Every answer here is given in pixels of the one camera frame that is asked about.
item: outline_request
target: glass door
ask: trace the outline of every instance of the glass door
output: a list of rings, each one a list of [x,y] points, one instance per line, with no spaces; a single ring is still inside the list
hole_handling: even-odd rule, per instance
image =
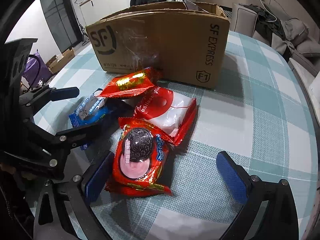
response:
[[[70,0],[40,0],[44,17],[61,52],[82,41]]]

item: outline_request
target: red and white snack package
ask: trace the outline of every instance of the red and white snack package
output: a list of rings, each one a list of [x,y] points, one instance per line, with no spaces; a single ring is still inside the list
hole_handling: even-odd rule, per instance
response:
[[[179,145],[196,116],[196,99],[154,87],[137,104],[133,117],[156,125]]]

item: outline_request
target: snack package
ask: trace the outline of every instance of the snack package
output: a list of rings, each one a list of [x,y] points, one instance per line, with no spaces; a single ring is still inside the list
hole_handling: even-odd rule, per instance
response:
[[[196,99],[154,87],[137,104],[133,117],[150,122],[170,135],[179,145],[196,116]]]
[[[134,97],[153,87],[160,77],[161,73],[152,67],[115,77],[104,88],[100,96],[106,98]]]
[[[169,136],[151,123],[135,118],[119,118],[124,128],[113,162],[113,179],[122,185],[111,184],[109,191],[130,196],[171,194],[169,187],[157,184],[169,146]]]
[[[101,92],[102,89],[97,89],[76,108],[74,113],[69,115],[73,128],[97,122],[102,118],[106,119],[106,123],[110,123],[132,109],[122,100],[99,97]],[[82,150],[87,148],[88,144],[81,146]]]

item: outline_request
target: blue gripper pad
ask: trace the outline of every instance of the blue gripper pad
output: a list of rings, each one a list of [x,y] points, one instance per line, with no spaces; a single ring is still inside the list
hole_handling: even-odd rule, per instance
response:
[[[95,168],[96,171],[93,173],[89,181],[85,184],[84,195],[88,203],[97,201],[98,196],[100,195],[106,181],[112,173],[114,158],[114,153],[109,152],[100,166],[98,166],[99,163],[97,163],[97,165],[90,166]]]
[[[240,178],[239,174],[232,167],[231,163],[224,155],[226,152],[219,152],[216,158],[217,168],[223,177],[223,180],[227,184],[233,198],[244,205],[247,202],[247,187]]]

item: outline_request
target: small cardboard box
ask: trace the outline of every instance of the small cardboard box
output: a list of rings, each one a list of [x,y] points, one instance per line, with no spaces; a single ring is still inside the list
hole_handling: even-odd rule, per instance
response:
[[[169,80],[214,88],[224,57],[229,21],[215,4],[206,12],[182,2],[133,6],[86,27],[105,71],[131,73],[147,66]]]
[[[63,67],[73,58],[75,57],[75,50],[72,48],[71,50],[68,49],[64,53],[62,53],[62,58],[58,60],[54,60],[49,66],[49,70],[51,71],[52,74],[59,72],[60,70],[63,69]]]

